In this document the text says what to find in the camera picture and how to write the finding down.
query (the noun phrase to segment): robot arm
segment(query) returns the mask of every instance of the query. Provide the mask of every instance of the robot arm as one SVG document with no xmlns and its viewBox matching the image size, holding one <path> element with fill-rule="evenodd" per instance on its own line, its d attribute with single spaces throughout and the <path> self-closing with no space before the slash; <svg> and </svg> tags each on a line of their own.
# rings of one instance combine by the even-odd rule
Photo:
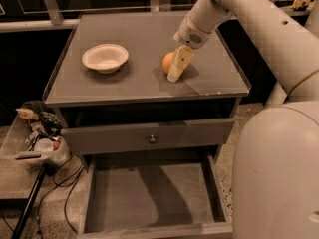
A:
<svg viewBox="0 0 319 239">
<path fill-rule="evenodd" d="M 202 47 L 227 10 L 290 100 L 302 101 L 262 111 L 240 134 L 233 163 L 233 238 L 318 238 L 319 39 L 268 0 L 198 0 L 176 39 Z"/>
<path fill-rule="evenodd" d="M 199 49 L 232 13 L 290 100 L 319 100 L 319 40 L 269 0 L 198 0 L 174 38 Z"/>
</svg>

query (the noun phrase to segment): table top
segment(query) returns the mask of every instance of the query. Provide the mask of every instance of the table top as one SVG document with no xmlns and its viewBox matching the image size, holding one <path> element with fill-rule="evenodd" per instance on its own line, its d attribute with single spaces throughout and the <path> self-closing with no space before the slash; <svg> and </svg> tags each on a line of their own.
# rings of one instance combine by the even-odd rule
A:
<svg viewBox="0 0 319 239">
<path fill-rule="evenodd" d="M 83 15 L 45 99 L 50 108 L 247 96 L 240 68 L 214 32 L 176 83 L 161 69 L 184 11 Z M 129 59 L 109 75 L 86 68 L 82 56 L 101 44 L 118 44 Z"/>
</svg>

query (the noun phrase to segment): drawer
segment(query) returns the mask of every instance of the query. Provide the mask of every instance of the drawer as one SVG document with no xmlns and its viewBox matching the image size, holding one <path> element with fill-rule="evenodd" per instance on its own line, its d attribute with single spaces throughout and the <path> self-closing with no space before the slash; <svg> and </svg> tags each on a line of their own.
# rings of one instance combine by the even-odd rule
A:
<svg viewBox="0 0 319 239">
<path fill-rule="evenodd" d="M 226 119 L 233 116 L 237 98 L 195 99 L 131 104 L 60 108 L 64 128 L 114 124 L 157 123 L 185 120 Z"/>
<path fill-rule="evenodd" d="M 78 238 L 231 238 L 208 151 L 186 148 L 136 155 L 128 162 L 123 153 L 114 159 L 122 163 L 118 166 L 108 163 L 108 154 L 93 156 Z M 170 157 L 165 163 L 163 155 Z"/>
<path fill-rule="evenodd" d="M 234 119 L 198 119 L 175 122 L 66 128 L 62 136 L 76 155 L 122 151 L 221 145 Z"/>
</svg>

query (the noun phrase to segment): metal bracket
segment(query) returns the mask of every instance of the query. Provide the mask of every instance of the metal bracket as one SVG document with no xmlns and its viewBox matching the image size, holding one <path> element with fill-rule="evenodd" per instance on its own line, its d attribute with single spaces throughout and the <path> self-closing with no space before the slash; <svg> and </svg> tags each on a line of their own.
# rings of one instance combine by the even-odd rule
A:
<svg viewBox="0 0 319 239">
<path fill-rule="evenodd" d="M 61 25 L 63 21 L 63 16 L 59 10 L 57 0 L 44 0 L 50 20 L 53 25 Z"/>
</svg>

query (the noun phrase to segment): cable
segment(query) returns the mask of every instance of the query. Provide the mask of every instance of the cable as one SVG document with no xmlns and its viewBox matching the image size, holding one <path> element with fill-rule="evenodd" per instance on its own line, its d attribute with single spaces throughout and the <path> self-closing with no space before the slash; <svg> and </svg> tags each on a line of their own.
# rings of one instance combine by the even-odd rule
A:
<svg viewBox="0 0 319 239">
<path fill-rule="evenodd" d="M 72 226 L 72 224 L 70 223 L 70 221 L 69 221 L 69 219 L 68 219 L 68 215 L 67 215 L 67 204 L 68 204 L 70 195 L 71 195 L 73 189 L 76 187 L 76 185 L 77 185 L 77 183 L 78 183 L 78 181 L 79 181 L 79 178 L 80 178 L 81 173 L 82 173 L 83 170 L 84 170 L 84 167 L 82 167 L 81 170 L 79 171 L 79 173 L 78 173 L 78 175 L 77 175 L 77 177 L 76 177 L 76 179 L 75 179 L 75 183 L 73 184 L 71 190 L 69 191 L 69 194 L 68 194 L 68 196 L 67 196 L 67 200 L 66 200 L 66 202 L 65 202 L 65 204 L 64 204 L 64 216 L 65 216 L 65 218 L 66 218 L 66 221 L 67 221 L 68 225 L 71 227 L 71 229 L 72 229 L 76 234 L 78 234 L 78 231 L 74 228 L 74 226 Z"/>
<path fill-rule="evenodd" d="M 63 163 L 61 166 L 59 166 L 59 167 L 57 168 L 55 174 L 57 174 L 57 172 L 58 172 L 64 165 L 66 165 L 68 162 L 70 162 L 73 157 L 74 157 L 74 156 L 72 155 L 65 163 Z M 77 182 L 78 182 L 78 180 L 79 180 L 79 178 L 80 178 L 80 175 L 81 175 L 83 169 L 84 169 L 83 165 L 80 165 L 80 167 L 76 170 L 76 172 L 74 172 L 72 175 L 68 176 L 67 178 L 65 178 L 65 179 L 62 180 L 61 182 L 56 182 L 56 180 L 55 180 L 55 178 L 54 178 L 54 176 L 53 176 L 53 182 L 54 182 L 55 186 L 54 186 L 53 188 L 51 188 L 50 190 L 48 190 L 48 191 L 42 196 L 42 198 L 40 199 L 39 206 L 38 206 L 38 211 L 37 211 L 37 223 L 38 223 L 38 229 L 39 229 L 38 234 L 41 235 L 41 238 L 43 238 L 43 237 L 42 237 L 42 231 L 41 231 L 41 227 L 40 227 L 40 223 L 41 223 L 40 210 L 41 210 L 41 205 L 42 205 L 44 199 L 45 199 L 49 194 L 51 194 L 53 191 L 55 191 L 55 190 L 56 190 L 57 188 L 59 188 L 59 187 L 67 188 L 67 187 L 70 187 L 71 185 L 73 185 L 73 187 L 71 188 L 71 190 L 70 190 L 70 192 L 69 192 L 69 194 L 68 194 L 68 196 L 67 196 L 67 200 L 66 200 L 66 203 L 67 203 L 68 198 L 70 197 L 71 192 L 73 191 L 75 185 L 77 184 Z M 74 176 L 75 176 L 75 178 L 74 178 L 69 184 L 63 185 L 65 182 L 67 182 L 68 180 L 70 180 L 70 179 L 73 178 Z M 76 232 L 75 228 L 70 224 L 70 222 L 69 222 L 69 220 L 68 220 L 68 217 L 66 216 L 66 212 L 65 212 L 65 217 L 66 217 L 66 219 L 67 219 L 68 225 L 71 227 L 71 229 L 72 229 L 73 231 Z"/>
<path fill-rule="evenodd" d="M 10 224 L 7 222 L 6 218 L 3 215 L 2 209 L 0 209 L 0 213 L 1 213 L 1 217 L 4 221 L 4 223 L 6 223 L 6 225 L 10 228 L 10 230 L 13 232 L 13 228 L 10 226 Z"/>
</svg>

